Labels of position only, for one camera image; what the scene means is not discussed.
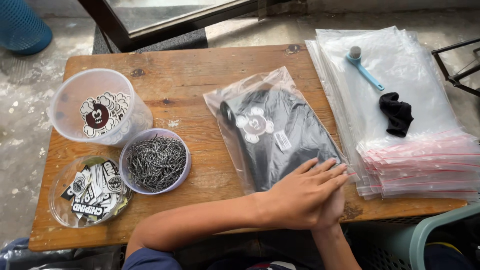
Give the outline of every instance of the clear plastic tub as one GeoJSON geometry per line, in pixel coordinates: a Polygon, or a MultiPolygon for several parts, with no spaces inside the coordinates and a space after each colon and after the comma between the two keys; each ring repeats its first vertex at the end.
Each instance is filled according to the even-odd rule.
{"type": "Polygon", "coordinates": [[[188,147],[185,144],[185,142],[176,133],[174,133],[174,132],[172,132],[168,129],[163,129],[163,128],[152,128],[152,129],[142,131],[139,134],[135,135],[125,145],[125,147],[123,148],[123,150],[120,154],[119,170],[120,170],[120,176],[121,176],[122,180],[125,182],[125,184],[127,184],[127,186],[129,188],[131,188],[132,190],[134,190],[138,193],[141,193],[141,194],[154,195],[154,194],[160,194],[160,193],[168,192],[170,190],[175,189],[181,183],[183,183],[183,181],[185,181],[185,179],[188,176],[188,173],[190,172],[191,167],[192,167],[192,156],[191,156],[190,151],[188,150],[188,147]],[[185,146],[185,150],[187,152],[187,161],[186,161],[185,169],[183,169],[183,172],[180,175],[180,178],[177,181],[175,181],[175,183],[173,183],[173,185],[171,185],[170,187],[168,187],[168,188],[166,188],[162,191],[159,191],[159,192],[151,192],[149,190],[146,190],[142,187],[139,187],[139,186],[135,185],[135,183],[131,179],[130,170],[127,168],[127,152],[129,150],[129,147],[135,142],[148,140],[148,139],[154,138],[155,136],[165,136],[165,137],[177,138],[183,143],[183,145],[185,146]]]}
{"type": "Polygon", "coordinates": [[[80,172],[85,165],[99,164],[104,161],[111,161],[117,168],[119,168],[118,163],[112,159],[103,156],[85,156],[79,159],[72,161],[70,164],[65,166],[52,181],[50,190],[48,193],[48,206],[52,216],[60,224],[66,227],[71,228],[84,228],[92,225],[99,224],[101,222],[107,221],[116,217],[122,212],[125,207],[120,208],[119,211],[115,214],[115,209],[117,209],[123,202],[124,198],[129,201],[132,198],[133,192],[125,185],[124,182],[121,182],[121,191],[120,197],[117,199],[117,203],[109,213],[107,213],[102,218],[97,219],[96,221],[88,220],[86,217],[82,216],[78,218],[76,213],[72,212],[72,203],[74,198],[71,200],[66,200],[61,197],[65,192],[68,186],[74,181],[75,175],[77,172],[80,172]]]}
{"type": "Polygon", "coordinates": [[[130,81],[122,74],[103,68],[79,72],[66,80],[52,98],[48,110],[55,129],[65,138],[123,147],[135,134],[152,128],[152,112],[135,93],[130,81]],[[89,138],[83,132],[80,108],[87,98],[96,99],[105,92],[130,95],[128,109],[117,125],[106,133],[89,138]]]}

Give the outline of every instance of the blue mesh basket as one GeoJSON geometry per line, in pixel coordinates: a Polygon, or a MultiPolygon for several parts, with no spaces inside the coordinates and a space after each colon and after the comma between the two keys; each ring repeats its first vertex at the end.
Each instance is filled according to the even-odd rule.
{"type": "Polygon", "coordinates": [[[52,31],[23,0],[0,0],[0,46],[34,54],[52,40],[52,31]]]}

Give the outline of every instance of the metal ball chain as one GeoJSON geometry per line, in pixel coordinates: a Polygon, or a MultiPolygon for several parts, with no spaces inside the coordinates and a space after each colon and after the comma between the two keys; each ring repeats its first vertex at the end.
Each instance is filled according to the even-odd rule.
{"type": "Polygon", "coordinates": [[[187,162],[182,141],[157,137],[129,147],[127,166],[133,182],[151,192],[162,191],[180,178],[187,162]]]}

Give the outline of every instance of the glass pane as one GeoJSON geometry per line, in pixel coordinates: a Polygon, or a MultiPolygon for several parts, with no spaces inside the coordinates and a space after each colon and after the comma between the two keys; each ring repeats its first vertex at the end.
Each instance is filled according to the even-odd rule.
{"type": "Polygon", "coordinates": [[[107,0],[129,33],[232,0],[107,0]]]}

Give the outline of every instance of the blue handle brush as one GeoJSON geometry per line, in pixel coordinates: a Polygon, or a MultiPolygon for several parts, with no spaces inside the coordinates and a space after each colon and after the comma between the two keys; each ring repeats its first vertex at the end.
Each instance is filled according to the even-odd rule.
{"type": "Polygon", "coordinates": [[[373,84],[378,90],[383,91],[385,87],[381,85],[370,73],[361,65],[361,49],[358,46],[350,48],[350,52],[347,54],[347,59],[354,64],[360,73],[373,84]]]}

